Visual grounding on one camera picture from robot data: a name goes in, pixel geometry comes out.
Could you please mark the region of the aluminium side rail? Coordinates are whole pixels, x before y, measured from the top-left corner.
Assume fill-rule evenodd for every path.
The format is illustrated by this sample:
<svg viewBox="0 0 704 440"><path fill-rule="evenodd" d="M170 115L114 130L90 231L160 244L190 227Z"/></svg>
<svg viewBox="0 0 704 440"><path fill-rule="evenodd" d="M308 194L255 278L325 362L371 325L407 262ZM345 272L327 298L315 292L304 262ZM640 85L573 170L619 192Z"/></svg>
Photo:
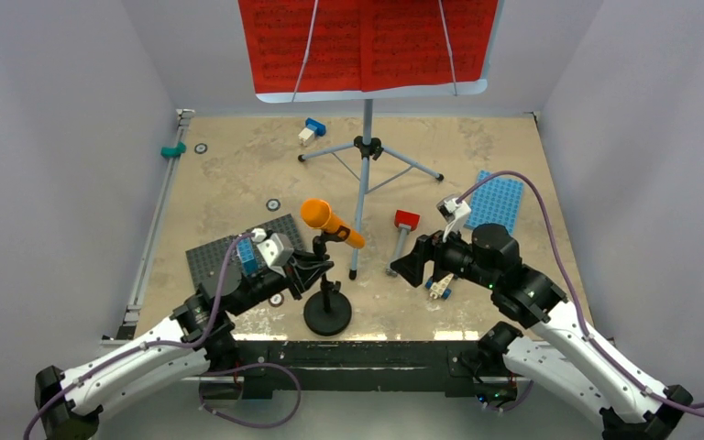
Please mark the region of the aluminium side rail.
<svg viewBox="0 0 704 440"><path fill-rule="evenodd" d="M189 132L190 124L195 115L196 112L194 109L177 109L178 126L174 135L173 145L170 147L175 146L178 141L182 141L185 144L185 139ZM164 217L168 209L168 203L171 198L171 189L175 181L181 157L171 160L164 160L166 161L167 167L161 181L158 199L156 201L155 210L148 229L145 246L143 247L140 260L137 265L136 276L126 302L123 320L117 328L115 337L112 341L121 342L131 340L136 333L140 312L143 308L147 287L149 285L149 277L152 272L154 254L159 246L160 233Z"/></svg>

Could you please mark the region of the dark grey building baseplate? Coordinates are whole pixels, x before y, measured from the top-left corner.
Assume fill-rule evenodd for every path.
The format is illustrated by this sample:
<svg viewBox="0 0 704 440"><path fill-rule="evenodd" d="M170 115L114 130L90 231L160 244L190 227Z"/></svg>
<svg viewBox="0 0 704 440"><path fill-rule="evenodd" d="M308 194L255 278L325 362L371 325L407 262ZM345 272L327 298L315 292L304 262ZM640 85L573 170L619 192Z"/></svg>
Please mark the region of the dark grey building baseplate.
<svg viewBox="0 0 704 440"><path fill-rule="evenodd" d="M305 240L303 239L301 231L296 225L296 222L291 214L285 214L273 218L259 225L248 226L245 228L244 232L250 232L254 228L262 228L265 230L282 233L290 240L292 246L296 250L306 250ZM199 247L191 248L185 252L191 274L192 285L194 287L203 281L207 281L209 278L212 278L214 281L218 279L218 271L221 269L223 264L223 258L230 246L230 243L236 238L236 236L237 235L225 236ZM228 263L229 271L241 270L242 272L249 274L252 271L262 269L266 266L265 261L257 251L256 246L254 244L250 244L250 247L251 256L249 259L253 260L253 263L247 262L248 268L244 269L242 266L242 261L238 256L238 251L234 250Z"/></svg>

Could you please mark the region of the light blue building baseplate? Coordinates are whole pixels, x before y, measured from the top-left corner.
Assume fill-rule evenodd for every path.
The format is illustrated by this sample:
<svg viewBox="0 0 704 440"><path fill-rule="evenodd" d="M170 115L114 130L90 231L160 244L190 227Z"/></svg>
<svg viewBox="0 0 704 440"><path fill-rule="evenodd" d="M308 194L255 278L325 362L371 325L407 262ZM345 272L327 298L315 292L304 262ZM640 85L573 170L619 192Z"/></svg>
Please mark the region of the light blue building baseplate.
<svg viewBox="0 0 704 440"><path fill-rule="evenodd" d="M521 181L497 177L476 189L467 198L471 213L464 227L475 227L494 223L506 228L513 235L523 196Z"/></svg>

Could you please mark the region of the orange black poker chip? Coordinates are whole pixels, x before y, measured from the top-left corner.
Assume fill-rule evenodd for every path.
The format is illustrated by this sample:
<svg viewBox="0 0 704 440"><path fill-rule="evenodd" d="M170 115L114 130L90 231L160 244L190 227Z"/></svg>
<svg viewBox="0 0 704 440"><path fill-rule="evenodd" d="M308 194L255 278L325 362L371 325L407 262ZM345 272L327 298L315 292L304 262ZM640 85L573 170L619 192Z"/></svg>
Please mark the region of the orange black poker chip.
<svg viewBox="0 0 704 440"><path fill-rule="evenodd" d="M282 305L284 305L284 303L285 298L284 295L281 293L274 294L269 298L269 305L271 307L281 307Z"/></svg>

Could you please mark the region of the blue white brick block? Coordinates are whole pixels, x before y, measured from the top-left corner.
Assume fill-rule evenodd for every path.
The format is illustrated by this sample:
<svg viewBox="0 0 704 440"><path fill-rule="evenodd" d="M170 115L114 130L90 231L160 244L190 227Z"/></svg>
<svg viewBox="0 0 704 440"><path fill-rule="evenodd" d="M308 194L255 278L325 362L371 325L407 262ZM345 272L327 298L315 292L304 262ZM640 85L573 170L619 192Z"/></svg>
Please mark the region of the blue white brick block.
<svg viewBox="0 0 704 440"><path fill-rule="evenodd" d="M298 133L298 140L302 146L307 146L317 138L326 134L326 125L312 118L306 118L304 127Z"/></svg>

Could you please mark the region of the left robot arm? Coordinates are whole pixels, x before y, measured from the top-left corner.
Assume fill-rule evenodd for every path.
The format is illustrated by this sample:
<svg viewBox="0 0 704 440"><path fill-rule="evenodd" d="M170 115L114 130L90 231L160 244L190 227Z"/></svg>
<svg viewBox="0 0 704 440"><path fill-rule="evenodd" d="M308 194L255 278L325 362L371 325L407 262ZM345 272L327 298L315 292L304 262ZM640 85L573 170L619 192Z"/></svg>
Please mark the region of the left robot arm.
<svg viewBox="0 0 704 440"><path fill-rule="evenodd" d="M79 367L41 370L35 377L37 411L24 438L39 424L48 439L89 439L104 413L174 381L240 375L249 367L241 360L231 318L284 292L301 299L333 266L329 258L306 252L249 275L223 265L212 285L199 285L142 336Z"/></svg>

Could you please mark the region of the blue building brick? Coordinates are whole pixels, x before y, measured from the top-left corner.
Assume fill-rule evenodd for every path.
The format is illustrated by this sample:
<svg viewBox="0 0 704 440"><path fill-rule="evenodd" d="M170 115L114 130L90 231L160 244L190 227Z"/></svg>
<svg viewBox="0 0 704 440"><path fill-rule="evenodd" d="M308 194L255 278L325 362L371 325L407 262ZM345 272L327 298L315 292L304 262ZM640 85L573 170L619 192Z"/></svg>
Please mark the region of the blue building brick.
<svg viewBox="0 0 704 440"><path fill-rule="evenodd" d="M237 243L236 254L245 275L251 275L258 270L259 264L250 238L244 238Z"/></svg>

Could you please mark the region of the black microphone stand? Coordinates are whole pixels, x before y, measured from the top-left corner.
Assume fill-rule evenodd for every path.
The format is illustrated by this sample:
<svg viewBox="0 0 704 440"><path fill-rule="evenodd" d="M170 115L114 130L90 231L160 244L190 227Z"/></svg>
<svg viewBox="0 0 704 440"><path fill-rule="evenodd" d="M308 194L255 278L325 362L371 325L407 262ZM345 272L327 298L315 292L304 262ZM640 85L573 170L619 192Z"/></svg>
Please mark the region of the black microphone stand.
<svg viewBox="0 0 704 440"><path fill-rule="evenodd" d="M339 241L323 232L313 238L312 261L330 259L327 254L328 242ZM313 294L304 305L304 322L319 336L336 336L347 329L351 322L351 303L341 292L340 281L331 281L326 274L319 281L320 291Z"/></svg>

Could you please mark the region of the red grey toy hammer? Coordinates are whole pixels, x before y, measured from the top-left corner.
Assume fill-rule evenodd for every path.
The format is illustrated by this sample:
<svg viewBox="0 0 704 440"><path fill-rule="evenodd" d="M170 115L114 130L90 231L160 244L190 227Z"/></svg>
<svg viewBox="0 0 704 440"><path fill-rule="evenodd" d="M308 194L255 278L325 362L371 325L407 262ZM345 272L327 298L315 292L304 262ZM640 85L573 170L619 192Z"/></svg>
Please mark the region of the red grey toy hammer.
<svg viewBox="0 0 704 440"><path fill-rule="evenodd" d="M397 210L395 212L393 224L396 226L399 234L396 247L393 250L390 261L385 268L385 273L388 276L395 277L397 275L397 273L391 268L391 264L402 256L406 238L418 227L420 219L421 216L419 214L409 211Z"/></svg>

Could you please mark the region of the teal clamp piece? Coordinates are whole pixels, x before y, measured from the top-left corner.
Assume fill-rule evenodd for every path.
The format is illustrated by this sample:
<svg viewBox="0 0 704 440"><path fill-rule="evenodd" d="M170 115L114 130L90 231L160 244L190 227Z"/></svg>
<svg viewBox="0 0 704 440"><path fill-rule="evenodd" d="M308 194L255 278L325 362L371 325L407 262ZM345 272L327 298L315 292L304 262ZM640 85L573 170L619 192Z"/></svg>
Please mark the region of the teal clamp piece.
<svg viewBox="0 0 704 440"><path fill-rule="evenodd" d="M173 160L181 157L186 151L186 145L182 141L178 141L173 147L162 147L160 149L160 155L166 160Z"/></svg>

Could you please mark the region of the white blue toy car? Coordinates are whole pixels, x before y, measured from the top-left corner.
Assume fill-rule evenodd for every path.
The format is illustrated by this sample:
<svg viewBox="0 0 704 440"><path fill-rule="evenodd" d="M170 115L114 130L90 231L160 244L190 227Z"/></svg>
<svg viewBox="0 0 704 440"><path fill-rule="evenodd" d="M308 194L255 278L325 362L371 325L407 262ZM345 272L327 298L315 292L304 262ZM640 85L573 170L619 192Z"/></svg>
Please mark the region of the white blue toy car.
<svg viewBox="0 0 704 440"><path fill-rule="evenodd" d="M441 280L430 277L424 284L425 289L428 291L429 299L446 300L452 294L450 286L455 279L456 276L452 274L444 276Z"/></svg>

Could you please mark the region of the orange toy microphone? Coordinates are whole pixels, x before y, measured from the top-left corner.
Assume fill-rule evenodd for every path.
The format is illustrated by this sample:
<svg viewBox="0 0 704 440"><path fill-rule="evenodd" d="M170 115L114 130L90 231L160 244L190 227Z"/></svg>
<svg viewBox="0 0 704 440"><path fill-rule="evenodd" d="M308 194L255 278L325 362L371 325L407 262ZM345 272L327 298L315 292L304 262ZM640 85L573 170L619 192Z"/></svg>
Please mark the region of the orange toy microphone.
<svg viewBox="0 0 704 440"><path fill-rule="evenodd" d="M346 243L354 249L366 245L366 239L347 222L335 214L329 202L310 198L302 203L300 215L310 228L320 230L339 242Z"/></svg>

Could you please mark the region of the black table front rail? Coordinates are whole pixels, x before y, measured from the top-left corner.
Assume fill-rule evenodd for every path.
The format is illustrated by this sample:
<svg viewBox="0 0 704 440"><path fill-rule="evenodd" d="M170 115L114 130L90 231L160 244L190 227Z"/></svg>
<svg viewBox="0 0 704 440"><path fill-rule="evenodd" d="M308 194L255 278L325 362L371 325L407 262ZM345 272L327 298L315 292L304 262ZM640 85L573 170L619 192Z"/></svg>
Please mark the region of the black table front rail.
<svg viewBox="0 0 704 440"><path fill-rule="evenodd" d="M474 341L243 341L233 377L203 379L209 401L269 399L275 391L438 392L493 405L529 389L501 354Z"/></svg>

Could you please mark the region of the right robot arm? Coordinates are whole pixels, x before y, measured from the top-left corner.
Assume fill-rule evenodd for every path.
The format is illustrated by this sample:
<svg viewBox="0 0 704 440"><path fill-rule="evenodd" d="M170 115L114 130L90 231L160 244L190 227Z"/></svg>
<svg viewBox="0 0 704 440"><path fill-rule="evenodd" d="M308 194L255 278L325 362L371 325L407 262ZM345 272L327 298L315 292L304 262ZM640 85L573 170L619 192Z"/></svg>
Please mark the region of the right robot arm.
<svg viewBox="0 0 704 440"><path fill-rule="evenodd" d="M435 280L452 275L488 288L506 316L478 341L480 366L541 384L600 424L603 438L666 439L693 402L684 387L643 372L592 329L554 281L523 263L504 226L478 226L469 241L458 232L419 236L390 267L418 287L428 262Z"/></svg>

